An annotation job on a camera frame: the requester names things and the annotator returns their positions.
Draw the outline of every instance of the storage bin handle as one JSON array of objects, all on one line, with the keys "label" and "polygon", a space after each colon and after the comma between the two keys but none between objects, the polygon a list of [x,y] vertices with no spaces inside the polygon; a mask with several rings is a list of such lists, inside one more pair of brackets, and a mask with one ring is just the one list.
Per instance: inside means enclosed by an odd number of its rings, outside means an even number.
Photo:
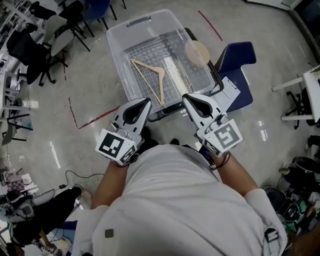
[{"label": "storage bin handle", "polygon": [[126,27],[129,28],[129,27],[136,25],[136,24],[139,24],[141,22],[150,22],[150,21],[151,21],[151,16],[146,16],[146,17],[142,17],[142,18],[136,19],[134,21],[131,21],[130,23],[128,23],[126,25]]}]

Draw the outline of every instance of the white t-shirt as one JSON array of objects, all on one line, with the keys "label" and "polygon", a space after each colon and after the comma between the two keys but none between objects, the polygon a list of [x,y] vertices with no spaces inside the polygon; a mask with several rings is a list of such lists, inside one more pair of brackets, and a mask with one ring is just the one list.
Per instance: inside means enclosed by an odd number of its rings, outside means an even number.
[{"label": "white t-shirt", "polygon": [[72,255],[260,256],[266,226],[283,252],[287,235],[262,189],[242,197],[195,150],[158,145],[129,166],[110,207],[82,211]]}]

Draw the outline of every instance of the clear plastic storage bin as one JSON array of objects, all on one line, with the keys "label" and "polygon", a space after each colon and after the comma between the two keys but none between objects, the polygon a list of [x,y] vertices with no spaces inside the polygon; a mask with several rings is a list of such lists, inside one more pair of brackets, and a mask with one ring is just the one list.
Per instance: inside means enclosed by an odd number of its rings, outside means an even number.
[{"label": "clear plastic storage bin", "polygon": [[[111,27],[106,34],[127,98],[150,98],[150,114],[181,102],[183,94],[204,94],[214,88],[215,82],[202,57],[198,56],[202,67],[188,59],[185,47],[191,38],[170,10],[130,19]],[[163,105],[158,102],[131,59],[164,69]],[[139,64],[136,66],[160,99],[158,73]]]}]

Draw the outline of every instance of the tiled floor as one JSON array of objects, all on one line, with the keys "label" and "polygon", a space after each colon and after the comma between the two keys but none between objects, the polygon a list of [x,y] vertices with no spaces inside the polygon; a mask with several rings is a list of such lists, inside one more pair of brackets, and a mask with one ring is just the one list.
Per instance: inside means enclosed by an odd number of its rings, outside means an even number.
[{"label": "tiled floor", "polygon": [[[271,87],[297,77],[314,63],[312,53],[302,34],[284,11],[247,4],[241,0],[121,0],[112,1],[118,17],[106,16],[112,27],[127,19],[160,9],[170,9],[183,26],[190,28],[203,42],[213,63],[228,43],[251,41],[257,63],[243,71],[249,81],[253,103],[229,115],[235,119],[243,142],[232,153],[253,176],[259,186],[277,184],[278,169],[294,156],[304,154],[307,137],[314,131],[304,121],[298,130],[292,122],[282,122],[281,115],[290,108],[285,91],[272,92]],[[198,13],[200,10],[217,29],[223,41]],[[86,31],[88,52],[74,40],[67,54],[69,65],[53,69],[56,84],[45,82],[25,87],[25,100],[32,104],[31,121],[34,131],[27,142],[13,141],[7,147],[16,169],[30,173],[40,191],[56,189],[66,183],[65,171],[81,176],[103,173],[108,161],[95,152],[96,138],[112,118],[104,118],[78,127],[127,101],[114,65],[106,31],[102,24],[92,22],[95,38]],[[160,143],[178,138],[195,145],[196,129],[188,116],[172,114],[158,122],[147,124]],[[99,179],[80,179],[70,175],[70,182],[82,182],[94,191]]]}]

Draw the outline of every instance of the wooden stick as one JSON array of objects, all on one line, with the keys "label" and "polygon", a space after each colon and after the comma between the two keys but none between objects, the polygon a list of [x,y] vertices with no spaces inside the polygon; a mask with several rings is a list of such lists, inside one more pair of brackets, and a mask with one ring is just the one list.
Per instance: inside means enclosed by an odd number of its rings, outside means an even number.
[{"label": "wooden stick", "polygon": [[140,75],[142,76],[143,80],[145,81],[145,83],[149,86],[150,90],[152,91],[152,93],[154,94],[155,98],[157,99],[157,101],[162,105],[160,99],[158,98],[158,96],[156,95],[155,91],[152,89],[151,85],[148,83],[148,81],[146,80],[146,78],[144,77],[144,75],[141,73],[140,69],[137,67],[136,63],[131,59],[132,64],[135,66],[136,70],[138,70],[138,72],[140,73]]},{"label": "wooden stick", "polygon": [[135,58],[132,58],[131,61],[133,63],[137,63],[141,66],[144,66],[147,69],[150,69],[154,72],[157,72],[159,75],[159,87],[160,87],[160,99],[161,99],[161,105],[163,105],[164,102],[164,87],[163,87],[163,79],[165,77],[165,70],[162,67],[158,67],[158,66],[149,66],[148,64],[145,64],[139,60],[136,60]]}]

